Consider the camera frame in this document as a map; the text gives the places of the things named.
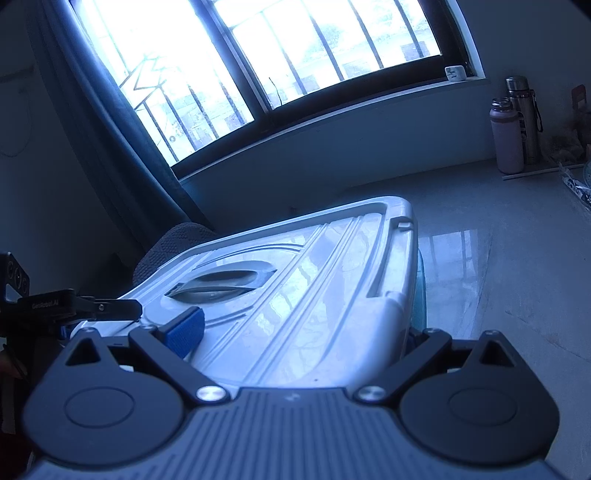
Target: dark curtain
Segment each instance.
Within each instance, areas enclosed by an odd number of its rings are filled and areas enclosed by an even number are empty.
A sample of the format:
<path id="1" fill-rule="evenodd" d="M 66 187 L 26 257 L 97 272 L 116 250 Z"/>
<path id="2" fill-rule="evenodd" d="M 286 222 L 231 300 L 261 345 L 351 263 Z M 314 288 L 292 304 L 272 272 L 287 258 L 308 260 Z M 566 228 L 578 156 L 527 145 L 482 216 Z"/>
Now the dark curtain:
<path id="1" fill-rule="evenodd" d="M 117 226 L 143 251 L 179 223 L 210 227 L 96 55 L 70 3 L 24 4 L 45 86 L 78 160 Z"/>

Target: thermos bottle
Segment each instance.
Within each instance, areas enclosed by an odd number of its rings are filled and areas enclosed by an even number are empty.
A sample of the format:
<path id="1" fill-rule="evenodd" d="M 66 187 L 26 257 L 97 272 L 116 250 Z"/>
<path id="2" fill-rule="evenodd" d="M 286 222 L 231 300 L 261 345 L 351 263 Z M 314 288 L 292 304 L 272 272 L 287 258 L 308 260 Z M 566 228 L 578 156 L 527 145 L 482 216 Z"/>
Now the thermos bottle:
<path id="1" fill-rule="evenodd" d="M 492 135 L 495 139 L 496 165 L 511 175 L 523 170 L 523 146 L 519 114 L 508 98 L 495 98 L 491 109 Z"/>
<path id="2" fill-rule="evenodd" d="M 542 117 L 535 101 L 535 92 L 530 89 L 527 78 L 521 76 L 505 79 L 508 96 L 519 115 L 521 140 L 525 163 L 534 164 L 540 161 L 540 143 L 538 132 L 544 131 Z"/>

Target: white wall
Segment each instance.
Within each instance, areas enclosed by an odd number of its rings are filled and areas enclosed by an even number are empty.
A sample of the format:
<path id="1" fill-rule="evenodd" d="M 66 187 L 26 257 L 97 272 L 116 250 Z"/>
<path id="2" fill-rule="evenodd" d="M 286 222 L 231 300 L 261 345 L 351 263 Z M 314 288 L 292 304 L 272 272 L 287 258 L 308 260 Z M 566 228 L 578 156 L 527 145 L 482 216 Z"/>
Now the white wall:
<path id="1" fill-rule="evenodd" d="M 0 12 L 0 76 L 34 62 L 20 1 Z M 0 251 L 12 251 L 31 277 L 31 292 L 78 287 L 127 245 L 108 218 L 68 143 L 38 71 L 0 83 Z"/>
<path id="2" fill-rule="evenodd" d="M 384 101 L 269 140 L 185 179 L 221 233 L 322 206 L 345 188 L 494 157 L 490 101 L 526 75 L 545 126 L 570 116 L 570 91 L 591 90 L 591 22 L 569 0 L 457 1 L 489 84 Z"/>

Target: window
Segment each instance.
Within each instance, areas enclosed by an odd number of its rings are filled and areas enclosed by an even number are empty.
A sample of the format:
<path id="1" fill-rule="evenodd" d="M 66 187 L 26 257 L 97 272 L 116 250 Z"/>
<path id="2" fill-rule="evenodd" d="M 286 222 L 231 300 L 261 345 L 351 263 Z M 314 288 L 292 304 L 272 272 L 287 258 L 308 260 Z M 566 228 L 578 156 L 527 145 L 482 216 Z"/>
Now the window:
<path id="1" fill-rule="evenodd" d="M 305 119 L 440 80 L 446 65 L 468 67 L 444 0 L 72 4 L 179 177 Z"/>

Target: small white box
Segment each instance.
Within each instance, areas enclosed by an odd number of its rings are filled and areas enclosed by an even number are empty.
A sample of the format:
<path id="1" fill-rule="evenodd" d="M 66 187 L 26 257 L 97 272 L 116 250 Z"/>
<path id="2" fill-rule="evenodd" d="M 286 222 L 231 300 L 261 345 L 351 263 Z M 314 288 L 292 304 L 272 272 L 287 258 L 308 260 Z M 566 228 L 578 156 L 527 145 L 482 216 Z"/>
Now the small white box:
<path id="1" fill-rule="evenodd" d="M 445 74 L 450 82 L 463 82 L 467 79 L 466 70 L 461 65 L 445 67 Z"/>

